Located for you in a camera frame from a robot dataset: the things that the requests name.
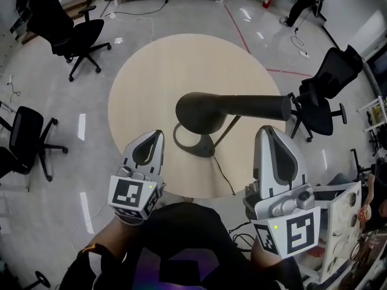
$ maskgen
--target shoe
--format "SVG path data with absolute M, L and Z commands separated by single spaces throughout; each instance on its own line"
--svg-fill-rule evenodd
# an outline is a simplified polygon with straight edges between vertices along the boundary
M 280 18 L 279 23 L 285 27 L 290 28 L 291 26 L 288 25 L 287 20 L 288 20 L 288 17 L 282 17 L 282 18 Z

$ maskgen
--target black cylindrical object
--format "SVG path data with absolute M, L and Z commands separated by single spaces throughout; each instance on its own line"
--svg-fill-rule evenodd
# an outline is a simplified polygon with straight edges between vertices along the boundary
M 250 116 L 274 120 L 288 120 L 290 99 L 276 95 L 217 95 L 191 92 L 176 104 L 178 121 L 196 134 L 218 131 L 227 115 Z

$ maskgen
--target round wooden table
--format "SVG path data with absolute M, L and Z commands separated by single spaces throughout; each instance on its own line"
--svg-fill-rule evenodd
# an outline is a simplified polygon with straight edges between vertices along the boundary
M 166 190 L 188 198 L 232 194 L 214 158 L 190 155 L 172 138 L 175 106 L 188 92 L 279 95 L 266 69 L 242 48 L 202 34 L 178 34 L 152 42 L 131 56 L 117 74 L 109 96 L 109 125 L 119 151 L 151 130 L 165 135 L 161 175 Z M 227 117 L 214 142 L 231 122 Z M 216 148 L 215 156 L 235 192 L 253 181 L 254 139 L 263 125 L 285 131 L 285 122 L 242 117 Z M 179 142 L 190 146 L 199 135 L 178 128 Z

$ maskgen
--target red fire extinguisher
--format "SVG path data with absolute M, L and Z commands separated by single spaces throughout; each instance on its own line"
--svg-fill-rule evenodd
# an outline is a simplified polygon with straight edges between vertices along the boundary
M 273 0 L 264 0 L 264 3 L 263 3 L 262 6 L 263 6 L 264 8 L 268 8 L 269 5 L 272 3 L 272 1 L 273 1 Z

